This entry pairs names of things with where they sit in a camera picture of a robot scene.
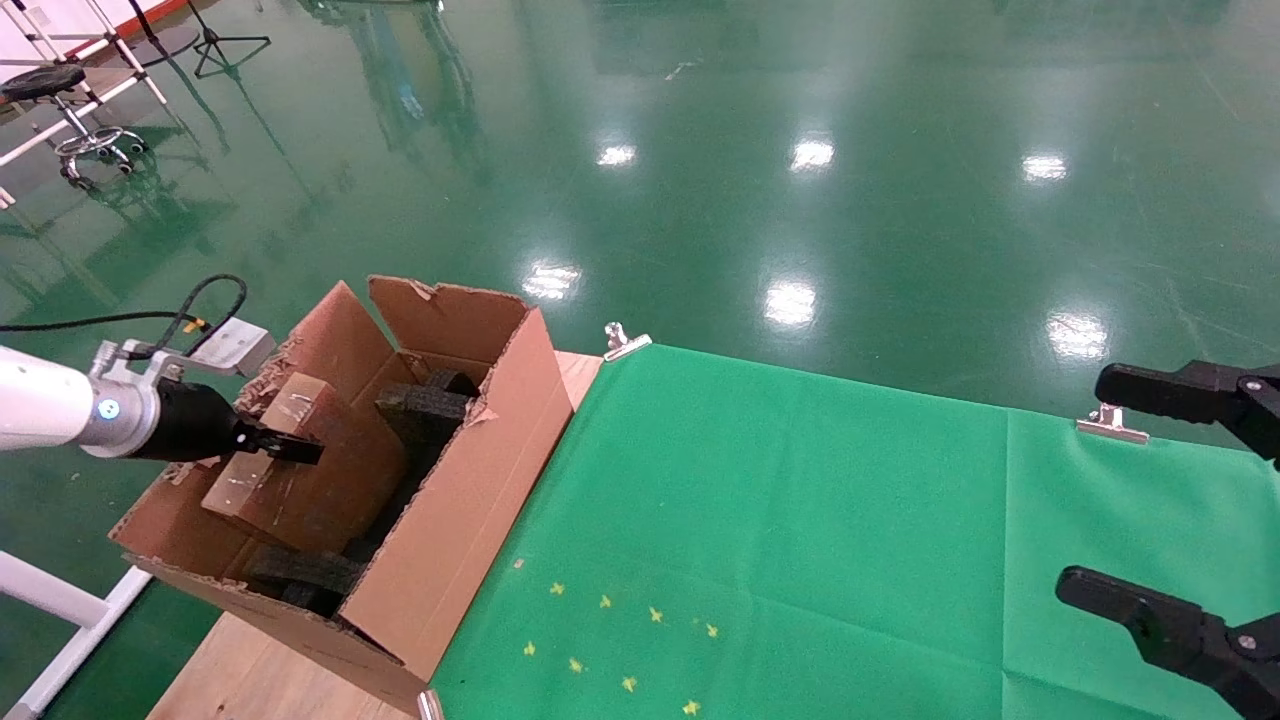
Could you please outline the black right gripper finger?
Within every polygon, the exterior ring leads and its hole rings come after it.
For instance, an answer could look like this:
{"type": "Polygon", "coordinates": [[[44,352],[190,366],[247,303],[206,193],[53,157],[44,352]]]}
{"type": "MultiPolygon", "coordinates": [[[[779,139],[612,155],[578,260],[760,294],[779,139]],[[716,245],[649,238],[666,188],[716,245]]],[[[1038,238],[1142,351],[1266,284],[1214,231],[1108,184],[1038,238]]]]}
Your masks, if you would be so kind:
{"type": "Polygon", "coordinates": [[[1056,597],[1125,626],[1146,664],[1208,687],[1240,717],[1279,717],[1276,612],[1230,626],[1198,603],[1083,566],[1060,573],[1056,597]]]}
{"type": "Polygon", "coordinates": [[[1279,468],[1279,365],[1190,361],[1175,372],[1112,363],[1096,383],[1102,404],[1192,424],[1220,424],[1279,468]]]}

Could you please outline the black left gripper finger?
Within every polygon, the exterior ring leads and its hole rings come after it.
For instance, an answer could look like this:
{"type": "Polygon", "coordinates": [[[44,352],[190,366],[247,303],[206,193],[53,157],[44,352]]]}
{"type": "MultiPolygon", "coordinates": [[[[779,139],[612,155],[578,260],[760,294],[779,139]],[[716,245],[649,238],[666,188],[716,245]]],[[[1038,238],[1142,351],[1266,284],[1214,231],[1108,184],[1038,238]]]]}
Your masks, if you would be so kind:
{"type": "Polygon", "coordinates": [[[317,465],[324,452],[324,445],[283,430],[262,425],[237,425],[236,451],[244,454],[266,454],[287,462],[317,465]]]}

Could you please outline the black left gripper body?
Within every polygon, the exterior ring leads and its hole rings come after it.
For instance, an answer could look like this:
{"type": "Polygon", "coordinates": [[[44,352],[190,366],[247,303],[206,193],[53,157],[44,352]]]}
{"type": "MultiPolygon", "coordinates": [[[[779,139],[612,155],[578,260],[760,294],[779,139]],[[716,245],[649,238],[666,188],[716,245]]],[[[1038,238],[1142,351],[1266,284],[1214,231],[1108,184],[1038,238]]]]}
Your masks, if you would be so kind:
{"type": "Polygon", "coordinates": [[[132,459],[196,462],[236,452],[247,441],[241,415],[210,386],[160,380],[157,400],[155,428],[132,459]]]}

